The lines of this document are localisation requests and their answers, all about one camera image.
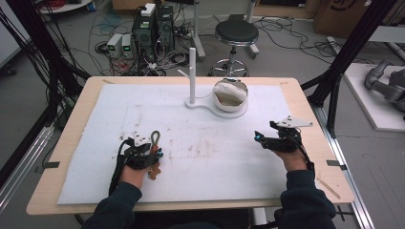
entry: concrete floor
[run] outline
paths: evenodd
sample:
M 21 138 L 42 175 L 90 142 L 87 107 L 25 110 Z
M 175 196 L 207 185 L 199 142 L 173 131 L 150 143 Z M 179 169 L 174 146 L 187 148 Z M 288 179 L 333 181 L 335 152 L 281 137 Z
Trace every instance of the concrete floor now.
M 90 13 L 83 10 L 75 10 L 57 15 L 60 28 L 67 39 L 77 62 L 82 65 L 91 75 L 101 75 L 95 63 L 89 57 L 95 56 L 103 69 L 108 69 L 108 60 L 103 55 L 94 51 L 94 45 L 100 41 L 107 41 L 108 36 L 97 36 L 93 33 L 105 30 L 99 24 L 112 23 L 122 24 L 120 30 L 132 27 L 132 15 L 130 13 L 115 12 L 106 1 L 96 12 Z M 220 43 L 213 34 L 217 19 L 207 17 L 201 19 L 201 28 L 207 28 L 201 32 L 202 45 L 205 48 L 206 59 L 198 62 L 197 75 L 207 75 L 209 69 L 218 60 L 226 58 L 230 48 Z M 287 25 L 290 21 L 281 20 L 279 23 Z M 311 21 L 292 21 L 292 29 L 301 32 L 308 38 L 307 46 L 314 42 L 325 42 L 326 36 L 315 34 Z M 238 59 L 246 63 L 251 76 L 262 77 L 294 77 L 300 83 L 323 73 L 330 65 L 333 57 L 323 57 L 319 52 L 309 50 L 325 61 L 309 56 L 298 49 L 286 49 L 275 45 L 291 48 L 299 47 L 300 38 L 294 37 L 289 31 L 271 31 L 269 35 L 263 31 L 256 43 L 260 54 L 252 59 L 249 52 L 238 49 Z M 343 44 L 345 40 L 337 39 Z M 384 48 L 384 44 L 370 43 L 363 48 L 355 61 L 360 58 L 378 63 L 388 56 L 396 65 L 404 65 L 390 50 Z M 20 53 L 11 61 L 17 69 L 17 75 L 8 76 L 1 72 L 0 77 L 0 165 L 10 157 L 22 138 L 27 134 L 34 121 L 40 116 L 46 107 L 45 86 L 34 72 L 27 57 Z M 167 71 L 167 75 L 180 75 L 177 69 Z M 369 210 L 375 228 L 405 228 L 405 187 L 401 175 L 405 173 L 405 134 L 393 132 L 375 131 L 353 96 L 348 84 L 342 80 L 338 110 L 336 115 L 336 135 L 340 147 L 348 161 L 352 176 Z M 38 161 L 35 162 L 32 171 L 24 179 L 23 183 L 9 202 L 4 212 L 0 215 L 1 228 L 79 228 L 73 216 L 29 216 L 25 209 L 31 198 L 32 192 L 41 175 L 33 169 L 40 166 L 42 157 L 51 149 L 52 143 L 56 142 L 60 132 L 54 134 L 52 142 L 44 150 Z M 342 211 L 352 212 L 349 205 L 341 205 Z M 266 214 L 269 220 L 272 218 L 274 209 L 267 208 Z M 337 216 L 333 220 L 337 228 L 359 228 L 353 216 Z

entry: person's left hand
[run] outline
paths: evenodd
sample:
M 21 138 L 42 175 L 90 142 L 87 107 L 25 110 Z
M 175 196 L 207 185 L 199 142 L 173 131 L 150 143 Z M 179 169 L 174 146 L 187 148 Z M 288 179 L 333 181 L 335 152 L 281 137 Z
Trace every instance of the person's left hand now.
M 140 189 L 142 187 L 143 178 L 145 177 L 146 172 L 148 172 L 148 169 L 149 168 L 135 170 L 125 165 L 119 181 L 130 183 Z

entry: black stool seat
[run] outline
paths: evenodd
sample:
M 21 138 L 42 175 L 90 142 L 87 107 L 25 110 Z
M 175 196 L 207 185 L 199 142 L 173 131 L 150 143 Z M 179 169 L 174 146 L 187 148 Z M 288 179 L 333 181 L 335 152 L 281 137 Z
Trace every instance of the black stool seat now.
M 259 31 L 245 20 L 227 20 L 216 26 L 215 35 L 228 45 L 249 46 L 256 42 Z

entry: wooden desk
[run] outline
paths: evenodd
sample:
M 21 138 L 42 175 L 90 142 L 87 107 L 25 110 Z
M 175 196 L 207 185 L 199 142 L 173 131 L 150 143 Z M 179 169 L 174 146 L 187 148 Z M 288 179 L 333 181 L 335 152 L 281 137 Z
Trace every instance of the wooden desk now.
M 197 77 L 197 84 L 214 85 L 218 77 Z M 303 142 L 310 159 L 315 163 L 316 181 L 333 203 L 353 201 L 352 191 L 340 167 L 328 166 L 327 160 L 335 160 L 316 117 L 310 108 L 298 82 L 293 78 L 247 77 L 248 85 L 279 85 L 283 90 L 291 115 L 312 121 L 302 133 Z M 27 207 L 30 215 L 81 214 L 93 213 L 95 204 L 57 205 L 69 164 L 80 141 L 84 127 L 96 104 L 101 87 L 107 83 L 117 84 L 188 84 L 185 77 L 92 77 L 75 105 L 75 109 L 59 139 L 50 161 L 60 161 L 56 169 L 46 169 Z M 186 209 L 252 208 L 280 206 L 278 199 L 232 200 L 232 201 L 193 201 L 170 203 L 140 203 L 136 211 L 163 211 Z

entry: person's arm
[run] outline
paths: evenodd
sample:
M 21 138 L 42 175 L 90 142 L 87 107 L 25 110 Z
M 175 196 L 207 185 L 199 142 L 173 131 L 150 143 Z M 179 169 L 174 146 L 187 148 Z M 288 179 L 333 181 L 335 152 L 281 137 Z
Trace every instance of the person's arm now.
M 82 229 L 129 228 L 135 220 L 135 204 L 142 197 L 140 187 L 147 169 L 133 170 L 125 166 L 116 190 L 102 200 Z
M 288 171 L 287 190 L 280 197 L 283 216 L 279 228 L 335 228 L 331 219 L 336 210 L 325 193 L 315 187 L 313 173 L 307 170 L 301 152 L 275 154 Z

